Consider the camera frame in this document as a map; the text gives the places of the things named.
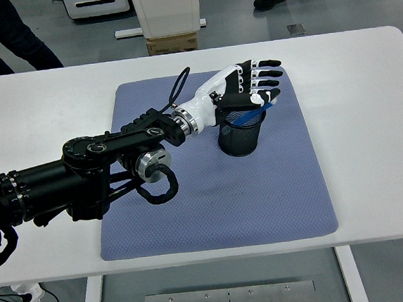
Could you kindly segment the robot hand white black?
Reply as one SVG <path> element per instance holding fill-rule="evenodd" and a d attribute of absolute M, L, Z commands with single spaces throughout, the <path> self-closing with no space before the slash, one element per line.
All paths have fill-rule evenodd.
<path fill-rule="evenodd" d="M 256 111 L 280 93 L 282 76 L 279 60 L 247 60 L 216 73 L 195 92 L 195 96 L 175 107 L 172 117 L 186 136 L 217 126 L 232 111 Z"/>

